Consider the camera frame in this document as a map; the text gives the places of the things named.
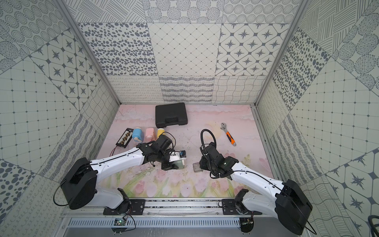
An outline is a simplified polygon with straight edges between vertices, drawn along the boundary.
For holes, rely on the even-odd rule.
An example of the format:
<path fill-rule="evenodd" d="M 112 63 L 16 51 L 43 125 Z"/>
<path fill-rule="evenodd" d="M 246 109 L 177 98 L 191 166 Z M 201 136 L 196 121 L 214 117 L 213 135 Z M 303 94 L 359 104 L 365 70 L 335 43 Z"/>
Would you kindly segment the grey transparent tray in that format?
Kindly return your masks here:
<path fill-rule="evenodd" d="M 201 167 L 200 167 L 200 163 L 194 163 L 192 166 L 193 166 L 193 171 L 194 171 L 195 173 L 197 173 L 197 172 L 202 172 L 202 169 L 201 169 Z"/>

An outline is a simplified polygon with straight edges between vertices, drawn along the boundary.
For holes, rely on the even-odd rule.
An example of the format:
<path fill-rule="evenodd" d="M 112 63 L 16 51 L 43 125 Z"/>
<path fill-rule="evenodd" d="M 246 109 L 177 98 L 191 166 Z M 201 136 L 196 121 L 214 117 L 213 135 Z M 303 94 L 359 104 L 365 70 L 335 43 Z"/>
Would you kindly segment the pink pencil sharpener front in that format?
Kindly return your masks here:
<path fill-rule="evenodd" d="M 156 139 L 155 129 L 153 127 L 147 128 L 145 132 L 145 137 L 147 142 L 154 141 Z"/>

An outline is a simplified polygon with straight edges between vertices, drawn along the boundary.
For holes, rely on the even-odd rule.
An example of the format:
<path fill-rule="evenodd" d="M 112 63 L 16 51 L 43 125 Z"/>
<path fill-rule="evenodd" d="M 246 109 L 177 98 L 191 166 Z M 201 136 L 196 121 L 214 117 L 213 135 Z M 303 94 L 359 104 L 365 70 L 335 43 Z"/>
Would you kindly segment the yellow pencil sharpener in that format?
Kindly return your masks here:
<path fill-rule="evenodd" d="M 164 129 L 164 128 L 159 128 L 159 129 L 157 130 L 157 137 L 160 137 L 164 132 L 165 132 L 165 129 Z"/>

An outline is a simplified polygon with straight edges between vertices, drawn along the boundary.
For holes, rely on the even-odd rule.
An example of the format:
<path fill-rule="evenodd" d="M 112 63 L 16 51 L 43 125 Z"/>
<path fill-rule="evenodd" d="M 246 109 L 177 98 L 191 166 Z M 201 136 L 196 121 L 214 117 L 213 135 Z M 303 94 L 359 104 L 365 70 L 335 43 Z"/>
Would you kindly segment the blue pencil sharpener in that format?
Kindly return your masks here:
<path fill-rule="evenodd" d="M 132 140 L 134 140 L 137 143 L 142 143 L 144 141 L 144 137 L 145 135 L 141 128 L 136 127 L 135 129 L 133 129 Z"/>

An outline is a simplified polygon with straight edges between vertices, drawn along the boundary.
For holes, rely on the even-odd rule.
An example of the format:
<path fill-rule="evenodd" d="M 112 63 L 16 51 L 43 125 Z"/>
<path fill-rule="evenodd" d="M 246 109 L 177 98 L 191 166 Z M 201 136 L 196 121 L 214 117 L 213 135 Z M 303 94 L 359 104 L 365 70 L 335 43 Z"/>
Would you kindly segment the green pencil sharpener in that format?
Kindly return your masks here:
<path fill-rule="evenodd" d="M 184 169 L 186 166 L 185 161 L 186 158 L 178 158 L 173 163 L 178 167 L 178 169 Z"/>

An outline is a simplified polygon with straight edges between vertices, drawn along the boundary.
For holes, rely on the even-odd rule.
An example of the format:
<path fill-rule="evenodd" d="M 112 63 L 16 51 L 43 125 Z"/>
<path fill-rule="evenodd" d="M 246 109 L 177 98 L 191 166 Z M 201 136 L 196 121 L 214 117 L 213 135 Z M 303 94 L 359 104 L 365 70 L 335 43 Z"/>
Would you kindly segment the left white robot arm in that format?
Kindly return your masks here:
<path fill-rule="evenodd" d="M 68 171 L 60 188 L 71 210 L 85 206 L 104 207 L 105 214 L 124 214 L 131 208 L 131 201 L 125 191 L 103 189 L 99 183 L 115 173 L 147 163 L 161 163 L 164 171 L 183 169 L 185 151 L 176 151 L 172 140 L 160 135 L 156 141 L 139 143 L 136 147 L 99 160 L 87 158 L 77 160 Z"/>

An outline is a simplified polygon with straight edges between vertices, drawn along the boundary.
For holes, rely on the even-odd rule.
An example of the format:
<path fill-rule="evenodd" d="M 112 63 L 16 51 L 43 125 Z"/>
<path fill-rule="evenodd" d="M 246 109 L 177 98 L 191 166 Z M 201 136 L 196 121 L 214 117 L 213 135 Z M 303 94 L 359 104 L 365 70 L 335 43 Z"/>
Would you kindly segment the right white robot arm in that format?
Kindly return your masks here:
<path fill-rule="evenodd" d="M 313 206 L 298 183 L 269 178 L 233 157 L 224 158 L 213 142 L 202 145 L 200 151 L 200 167 L 209 171 L 211 178 L 227 178 L 246 186 L 235 197 L 240 213 L 261 212 L 278 219 L 293 234 L 303 234 Z"/>

